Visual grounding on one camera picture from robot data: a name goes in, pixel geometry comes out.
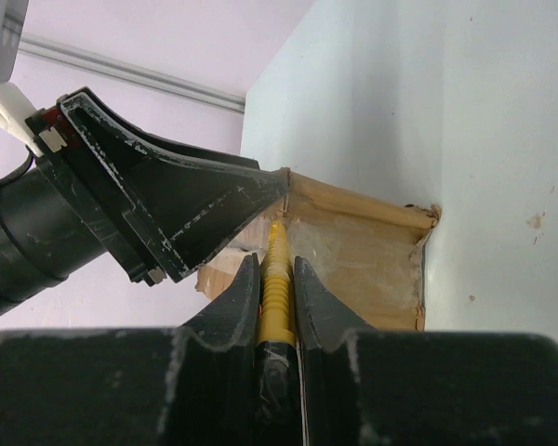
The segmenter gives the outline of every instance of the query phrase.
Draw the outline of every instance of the robotic arm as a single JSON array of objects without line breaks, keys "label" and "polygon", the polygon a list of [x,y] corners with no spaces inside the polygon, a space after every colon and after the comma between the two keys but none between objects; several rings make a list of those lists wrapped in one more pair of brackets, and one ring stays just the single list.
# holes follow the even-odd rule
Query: robotic arm
[{"label": "robotic arm", "polygon": [[0,179],[0,314],[105,252],[132,282],[179,282],[286,193],[256,161],[145,133],[88,88],[37,111],[4,83],[25,3],[0,1],[0,126],[29,152]]}]

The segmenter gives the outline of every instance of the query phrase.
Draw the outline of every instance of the brown cardboard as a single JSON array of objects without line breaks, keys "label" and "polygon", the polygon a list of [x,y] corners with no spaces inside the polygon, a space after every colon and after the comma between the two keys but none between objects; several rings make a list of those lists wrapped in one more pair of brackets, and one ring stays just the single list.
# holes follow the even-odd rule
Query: brown cardboard
[{"label": "brown cardboard", "polygon": [[281,172],[290,183],[287,197],[199,270],[196,289],[217,297],[245,255],[264,257],[271,221],[282,217],[292,257],[306,257],[343,303],[378,328],[423,330],[423,246],[439,209],[399,207]]}]

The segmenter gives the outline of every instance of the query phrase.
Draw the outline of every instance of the ceiling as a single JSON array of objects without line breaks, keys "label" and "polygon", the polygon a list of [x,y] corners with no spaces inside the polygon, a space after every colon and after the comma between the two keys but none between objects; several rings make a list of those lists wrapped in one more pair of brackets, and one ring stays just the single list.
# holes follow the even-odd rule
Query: ceiling
[{"label": "ceiling", "polygon": [[32,0],[24,32],[244,95],[313,0]]}]

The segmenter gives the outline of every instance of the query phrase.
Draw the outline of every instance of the white wall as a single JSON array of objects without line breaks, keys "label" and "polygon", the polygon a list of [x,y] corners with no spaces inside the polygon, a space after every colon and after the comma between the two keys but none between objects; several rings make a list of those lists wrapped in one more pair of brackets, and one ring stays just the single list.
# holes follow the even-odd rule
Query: white wall
[{"label": "white wall", "polygon": [[[243,116],[184,98],[19,55],[12,79],[37,108],[88,85],[121,116],[157,135],[216,151],[237,153]],[[0,131],[0,176],[26,152]],[[195,277],[149,288],[131,283],[105,254],[0,318],[0,329],[21,327],[175,326],[208,299],[194,291]]]},{"label": "white wall", "polygon": [[318,0],[247,94],[242,153],[440,204],[427,329],[558,340],[558,1]]}]

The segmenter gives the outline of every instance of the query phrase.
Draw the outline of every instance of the yellow screw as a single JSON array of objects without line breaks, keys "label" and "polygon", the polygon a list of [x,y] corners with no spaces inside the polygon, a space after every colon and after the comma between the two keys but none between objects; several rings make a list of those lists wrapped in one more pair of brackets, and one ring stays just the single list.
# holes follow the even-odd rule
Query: yellow screw
[{"label": "yellow screw", "polygon": [[289,330],[291,306],[291,264],[286,228],[278,220],[271,226],[269,251],[261,265],[262,312],[260,314],[259,344],[265,341],[287,342],[296,345],[296,337]]}]

